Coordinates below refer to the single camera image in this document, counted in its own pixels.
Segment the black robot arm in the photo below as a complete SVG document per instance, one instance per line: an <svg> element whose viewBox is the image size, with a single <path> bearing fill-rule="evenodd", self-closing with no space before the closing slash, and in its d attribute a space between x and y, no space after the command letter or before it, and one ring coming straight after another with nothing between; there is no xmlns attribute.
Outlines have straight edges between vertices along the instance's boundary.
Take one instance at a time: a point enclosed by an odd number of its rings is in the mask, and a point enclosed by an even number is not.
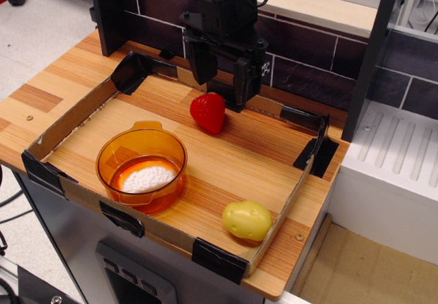
<svg viewBox="0 0 438 304"><path fill-rule="evenodd" d="M243 106L261 90L267 41L256 31L258 0L198 0L198 12L184 12L185 56L198 84L218 73L218 59L233 65L234 104Z"/></svg>

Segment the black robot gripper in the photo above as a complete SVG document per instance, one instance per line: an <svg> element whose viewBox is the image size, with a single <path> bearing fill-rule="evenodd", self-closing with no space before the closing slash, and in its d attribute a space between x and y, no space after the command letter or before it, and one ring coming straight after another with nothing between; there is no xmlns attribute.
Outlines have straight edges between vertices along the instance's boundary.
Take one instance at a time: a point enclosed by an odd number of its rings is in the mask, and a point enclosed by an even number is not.
<svg viewBox="0 0 438 304"><path fill-rule="evenodd" d="M198 0L198 11L183 12L186 58L200 85L218 73L218 59L233 65L235 103L246 105L258 95L268 43L255 29L258 0Z"/></svg>

